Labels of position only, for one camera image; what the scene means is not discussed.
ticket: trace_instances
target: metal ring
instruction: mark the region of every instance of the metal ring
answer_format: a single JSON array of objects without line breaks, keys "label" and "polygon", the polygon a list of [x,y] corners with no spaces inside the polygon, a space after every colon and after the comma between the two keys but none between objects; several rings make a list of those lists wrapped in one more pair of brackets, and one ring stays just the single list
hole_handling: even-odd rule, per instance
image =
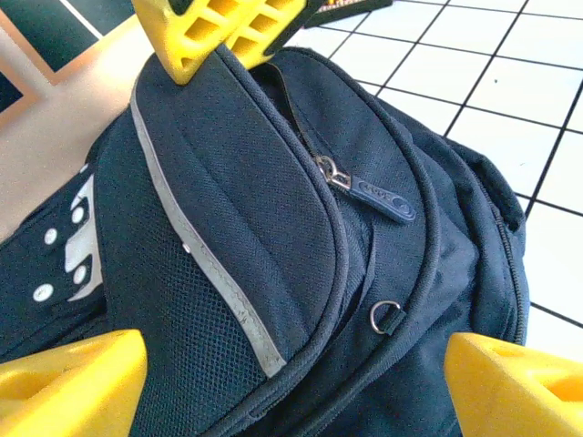
[{"label": "metal ring", "polygon": [[371,308],[371,313],[370,313],[370,321],[371,321],[371,327],[373,328],[373,331],[376,332],[377,334],[385,334],[386,333],[386,332],[382,332],[381,330],[379,330],[379,327],[376,325],[376,321],[374,321],[375,312],[383,305],[393,305],[398,310],[401,309],[401,305],[399,305],[397,302],[394,302],[392,300],[379,300],[378,302],[376,302],[373,305],[373,307]]}]

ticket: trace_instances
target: backpack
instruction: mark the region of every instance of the backpack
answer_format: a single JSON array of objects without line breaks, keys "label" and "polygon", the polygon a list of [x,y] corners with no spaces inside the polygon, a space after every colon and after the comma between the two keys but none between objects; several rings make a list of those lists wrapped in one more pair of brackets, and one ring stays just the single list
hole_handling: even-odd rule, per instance
[{"label": "backpack", "polygon": [[447,341],[524,343],[524,249],[490,161],[312,51],[153,56],[0,247],[0,358],[139,329],[134,436],[460,435]]}]

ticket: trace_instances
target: mesh panel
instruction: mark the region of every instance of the mesh panel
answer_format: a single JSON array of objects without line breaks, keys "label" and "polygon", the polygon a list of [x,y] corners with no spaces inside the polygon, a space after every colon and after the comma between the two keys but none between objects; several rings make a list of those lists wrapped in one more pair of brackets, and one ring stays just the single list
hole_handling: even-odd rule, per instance
[{"label": "mesh panel", "polygon": [[115,328],[140,329],[148,347],[132,433],[204,432],[265,375],[229,307],[170,226],[137,140],[108,147],[99,165],[97,214]]}]

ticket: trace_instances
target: zipper tab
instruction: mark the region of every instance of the zipper tab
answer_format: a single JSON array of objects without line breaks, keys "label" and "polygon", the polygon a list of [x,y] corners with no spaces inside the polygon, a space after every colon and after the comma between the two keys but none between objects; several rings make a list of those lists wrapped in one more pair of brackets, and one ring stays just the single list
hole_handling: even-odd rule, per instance
[{"label": "zipper tab", "polygon": [[326,182],[333,187],[340,188],[340,191],[351,198],[360,200],[369,207],[375,208],[397,223],[407,224],[415,220],[417,213],[405,198],[356,176],[342,173],[336,167],[336,163],[329,157],[318,156],[315,161]]}]

